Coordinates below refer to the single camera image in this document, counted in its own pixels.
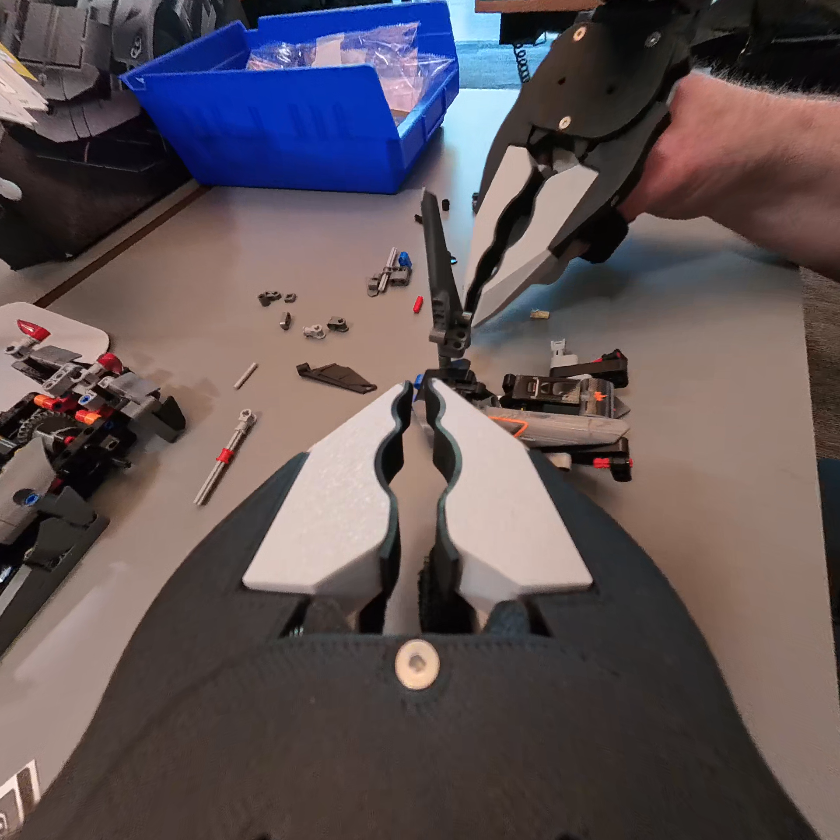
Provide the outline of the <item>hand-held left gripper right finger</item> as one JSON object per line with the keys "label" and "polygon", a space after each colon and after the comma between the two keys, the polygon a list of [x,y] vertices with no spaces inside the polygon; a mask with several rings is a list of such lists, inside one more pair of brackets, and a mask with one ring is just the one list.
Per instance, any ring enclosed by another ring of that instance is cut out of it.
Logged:
{"label": "hand-held left gripper right finger", "polygon": [[528,450],[439,379],[426,385],[433,462],[446,481],[428,559],[433,604],[488,616],[531,595],[593,585]]}

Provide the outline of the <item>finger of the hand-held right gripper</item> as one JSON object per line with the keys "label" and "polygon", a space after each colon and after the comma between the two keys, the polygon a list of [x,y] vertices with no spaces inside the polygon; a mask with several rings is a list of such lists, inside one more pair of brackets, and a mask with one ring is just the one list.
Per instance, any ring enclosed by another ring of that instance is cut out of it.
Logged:
{"label": "finger of the hand-held right gripper", "polygon": [[550,252],[526,233],[550,168],[508,146],[479,205],[462,291],[463,310],[492,317],[526,288],[550,280]]}
{"label": "finger of the hand-held right gripper", "polygon": [[[561,160],[560,163],[559,169],[549,168],[549,178],[537,195],[531,225],[526,233],[526,236],[534,238],[549,251],[549,281],[536,283],[526,289],[555,282],[569,262],[583,253],[583,245],[576,234],[582,222],[573,223],[569,233],[563,234],[562,229],[572,219],[574,211],[591,190],[598,174],[578,162]],[[473,317],[472,325],[476,327],[492,317]]]}

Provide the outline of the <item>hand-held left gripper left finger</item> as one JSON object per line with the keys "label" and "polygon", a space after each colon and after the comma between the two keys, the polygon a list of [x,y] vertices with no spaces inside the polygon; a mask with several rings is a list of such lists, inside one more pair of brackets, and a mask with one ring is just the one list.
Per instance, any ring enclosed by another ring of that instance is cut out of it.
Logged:
{"label": "hand-held left gripper left finger", "polygon": [[404,465],[413,384],[402,382],[311,446],[243,584],[336,601],[387,600],[400,572],[391,483]]}

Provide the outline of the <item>dark grey lego wing panel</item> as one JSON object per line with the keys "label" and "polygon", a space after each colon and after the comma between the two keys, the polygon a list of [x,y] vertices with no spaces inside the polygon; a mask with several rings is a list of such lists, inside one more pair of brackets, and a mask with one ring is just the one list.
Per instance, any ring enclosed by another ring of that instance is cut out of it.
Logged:
{"label": "dark grey lego wing panel", "polygon": [[460,300],[438,199],[428,189],[423,190],[421,216],[432,314],[429,340],[437,346],[438,368],[446,369],[461,360],[470,346],[473,314]]}

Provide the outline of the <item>black grey lego assembly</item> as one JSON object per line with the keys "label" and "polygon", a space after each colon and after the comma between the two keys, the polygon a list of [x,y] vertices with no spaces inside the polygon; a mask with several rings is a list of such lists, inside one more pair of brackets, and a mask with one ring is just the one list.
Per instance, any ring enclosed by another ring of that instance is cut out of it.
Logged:
{"label": "black grey lego assembly", "polygon": [[468,360],[428,370],[414,381],[414,410],[430,438],[428,377],[441,380],[526,447],[543,452],[558,469],[606,469],[617,482],[633,477],[629,409],[617,395],[628,386],[627,357],[618,349],[547,374],[506,374],[499,395],[477,379]]}

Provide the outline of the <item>black lego fin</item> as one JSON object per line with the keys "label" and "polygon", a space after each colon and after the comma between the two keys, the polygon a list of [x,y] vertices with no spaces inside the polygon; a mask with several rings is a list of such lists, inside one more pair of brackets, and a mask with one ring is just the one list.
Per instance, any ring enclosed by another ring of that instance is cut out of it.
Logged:
{"label": "black lego fin", "polygon": [[376,385],[366,380],[350,367],[330,363],[319,367],[311,367],[309,363],[297,365],[297,372],[302,379],[338,387],[344,391],[368,394],[376,391]]}

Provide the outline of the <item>person's right forearm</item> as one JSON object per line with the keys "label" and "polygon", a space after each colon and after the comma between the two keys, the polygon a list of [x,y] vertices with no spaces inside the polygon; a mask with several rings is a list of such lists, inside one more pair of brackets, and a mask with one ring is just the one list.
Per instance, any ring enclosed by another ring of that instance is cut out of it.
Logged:
{"label": "person's right forearm", "polygon": [[839,280],[838,98],[785,95],[775,243],[785,258]]}

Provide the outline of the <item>large lego car chassis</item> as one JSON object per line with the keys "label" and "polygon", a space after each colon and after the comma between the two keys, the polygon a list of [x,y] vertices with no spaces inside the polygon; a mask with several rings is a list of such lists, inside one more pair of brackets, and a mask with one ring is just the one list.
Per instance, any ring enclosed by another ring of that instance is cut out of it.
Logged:
{"label": "large lego car chassis", "polygon": [[1,415],[1,655],[14,645],[109,525],[90,498],[128,469],[140,435],[186,430],[172,395],[113,353],[92,362],[17,320],[5,353],[36,388]]}

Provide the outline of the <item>dark lego set box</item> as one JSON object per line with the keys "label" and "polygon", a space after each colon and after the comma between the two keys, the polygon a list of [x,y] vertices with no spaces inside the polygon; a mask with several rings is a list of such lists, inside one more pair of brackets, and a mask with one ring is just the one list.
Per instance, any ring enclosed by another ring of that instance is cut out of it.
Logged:
{"label": "dark lego set box", "polygon": [[78,256],[188,179],[121,76],[211,32],[214,2],[2,2],[2,69],[45,109],[2,118],[2,261]]}

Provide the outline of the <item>lego instruction booklet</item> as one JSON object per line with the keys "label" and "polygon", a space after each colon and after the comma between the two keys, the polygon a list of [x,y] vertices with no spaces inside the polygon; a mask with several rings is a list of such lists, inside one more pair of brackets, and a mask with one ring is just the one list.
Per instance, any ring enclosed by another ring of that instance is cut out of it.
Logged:
{"label": "lego instruction booklet", "polygon": [[1,45],[1,120],[33,129],[37,115],[49,110],[32,73]]}

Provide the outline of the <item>person's right hand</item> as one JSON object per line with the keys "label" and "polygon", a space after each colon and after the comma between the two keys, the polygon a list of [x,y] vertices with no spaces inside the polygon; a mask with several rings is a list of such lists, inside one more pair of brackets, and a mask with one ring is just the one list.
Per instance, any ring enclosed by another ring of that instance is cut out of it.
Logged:
{"label": "person's right hand", "polygon": [[781,197],[772,169],[795,100],[692,72],[670,102],[670,124],[619,206],[628,223],[649,214],[707,217],[790,263],[799,260],[763,217]]}

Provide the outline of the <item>long grey axle red bush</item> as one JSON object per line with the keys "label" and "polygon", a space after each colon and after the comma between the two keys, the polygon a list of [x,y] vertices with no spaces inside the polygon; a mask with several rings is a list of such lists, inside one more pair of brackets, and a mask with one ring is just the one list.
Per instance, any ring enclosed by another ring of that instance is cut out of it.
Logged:
{"label": "long grey axle red bush", "polygon": [[223,474],[231,465],[237,452],[246,440],[253,426],[256,425],[256,414],[249,408],[242,410],[238,415],[238,421],[234,428],[234,432],[227,444],[220,450],[216,457],[214,467],[204,480],[200,490],[193,500],[193,504],[197,507],[205,505],[215,492],[217,484],[222,479]]}

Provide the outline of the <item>grey axle assembly blue piece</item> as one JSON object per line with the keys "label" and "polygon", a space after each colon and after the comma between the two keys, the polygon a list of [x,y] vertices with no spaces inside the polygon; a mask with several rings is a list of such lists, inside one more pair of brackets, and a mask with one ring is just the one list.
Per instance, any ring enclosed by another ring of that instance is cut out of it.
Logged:
{"label": "grey axle assembly blue piece", "polygon": [[375,298],[385,293],[389,287],[405,287],[413,275],[413,262],[404,250],[392,248],[388,260],[381,271],[370,277],[366,283],[366,293]]}

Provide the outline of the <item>clear plastic bags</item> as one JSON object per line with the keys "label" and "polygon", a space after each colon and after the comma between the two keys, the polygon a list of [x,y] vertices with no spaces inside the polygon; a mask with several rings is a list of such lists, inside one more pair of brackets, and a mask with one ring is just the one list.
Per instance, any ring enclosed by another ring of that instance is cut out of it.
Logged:
{"label": "clear plastic bags", "polygon": [[305,43],[272,41],[249,53],[247,70],[288,70],[368,65],[374,68],[395,125],[455,67],[455,59],[418,46],[419,23],[325,35]]}

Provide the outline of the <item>blue plastic bin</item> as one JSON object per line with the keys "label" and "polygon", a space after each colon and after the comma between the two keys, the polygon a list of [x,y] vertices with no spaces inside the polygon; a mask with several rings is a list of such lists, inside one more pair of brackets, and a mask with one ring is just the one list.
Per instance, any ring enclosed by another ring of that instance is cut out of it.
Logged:
{"label": "blue plastic bin", "polygon": [[[371,66],[246,69],[250,51],[273,41],[412,23],[421,52],[453,64],[401,124]],[[234,22],[121,79],[200,183],[340,193],[398,192],[459,93],[445,2]]]}

